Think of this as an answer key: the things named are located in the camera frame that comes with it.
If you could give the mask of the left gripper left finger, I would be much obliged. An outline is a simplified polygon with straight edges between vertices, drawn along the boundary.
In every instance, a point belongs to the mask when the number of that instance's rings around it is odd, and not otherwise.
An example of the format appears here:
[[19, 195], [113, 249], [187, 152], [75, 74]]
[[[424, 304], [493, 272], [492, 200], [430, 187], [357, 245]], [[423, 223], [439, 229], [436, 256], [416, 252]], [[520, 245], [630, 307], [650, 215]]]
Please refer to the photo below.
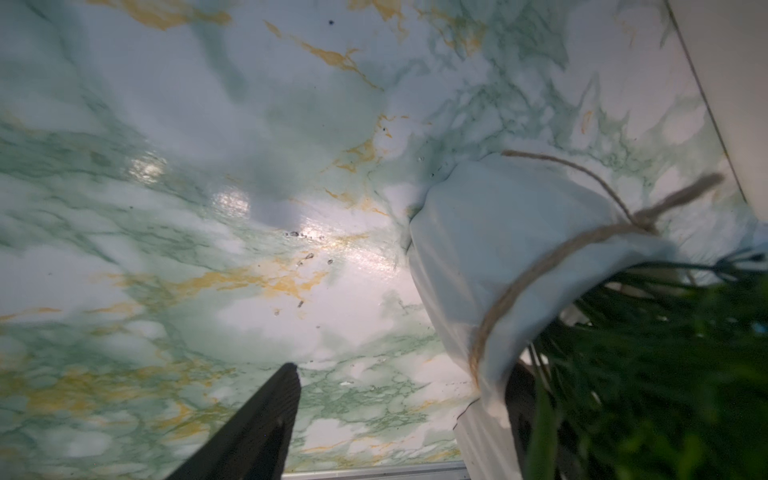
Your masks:
[[167, 479], [279, 479], [300, 394], [297, 366], [286, 363]]

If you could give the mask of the potted plant pink centre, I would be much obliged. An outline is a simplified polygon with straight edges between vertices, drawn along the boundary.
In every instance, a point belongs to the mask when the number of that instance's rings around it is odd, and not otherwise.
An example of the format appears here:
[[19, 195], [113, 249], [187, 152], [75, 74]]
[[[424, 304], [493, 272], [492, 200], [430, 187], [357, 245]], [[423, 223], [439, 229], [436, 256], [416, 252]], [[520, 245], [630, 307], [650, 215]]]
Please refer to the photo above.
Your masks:
[[530, 479], [765, 478], [767, 255], [696, 263], [657, 229], [722, 176], [631, 211], [556, 164], [518, 151], [462, 163], [409, 225], [428, 316], [513, 443], [476, 434], [477, 458], [518, 463], [505, 389], [522, 362]]

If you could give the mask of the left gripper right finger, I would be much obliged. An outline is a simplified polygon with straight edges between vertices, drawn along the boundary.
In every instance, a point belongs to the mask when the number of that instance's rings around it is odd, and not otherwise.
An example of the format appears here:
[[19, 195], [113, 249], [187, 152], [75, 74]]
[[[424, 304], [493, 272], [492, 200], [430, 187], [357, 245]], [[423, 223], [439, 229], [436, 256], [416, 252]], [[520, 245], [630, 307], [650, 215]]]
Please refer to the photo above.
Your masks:
[[526, 460], [536, 409], [535, 386], [535, 378], [526, 365], [516, 363], [507, 381], [505, 404], [523, 479], [530, 479]]

